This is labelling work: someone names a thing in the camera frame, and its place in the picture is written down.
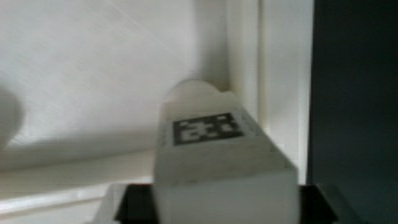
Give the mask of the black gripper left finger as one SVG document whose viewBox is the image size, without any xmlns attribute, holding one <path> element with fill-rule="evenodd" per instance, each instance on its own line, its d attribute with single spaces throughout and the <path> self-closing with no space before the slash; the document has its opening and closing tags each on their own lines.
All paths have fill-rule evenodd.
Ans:
<svg viewBox="0 0 398 224">
<path fill-rule="evenodd" d="M 130 184 L 114 216 L 117 224 L 160 224 L 149 184 Z"/>
</svg>

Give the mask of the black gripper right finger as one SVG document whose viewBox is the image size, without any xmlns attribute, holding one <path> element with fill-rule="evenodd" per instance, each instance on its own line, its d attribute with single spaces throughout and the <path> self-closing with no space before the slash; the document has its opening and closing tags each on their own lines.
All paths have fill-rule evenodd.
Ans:
<svg viewBox="0 0 398 224">
<path fill-rule="evenodd" d="M 298 224 L 337 224 L 336 188 L 330 185 L 302 185 L 300 193 L 300 220 Z"/>
</svg>

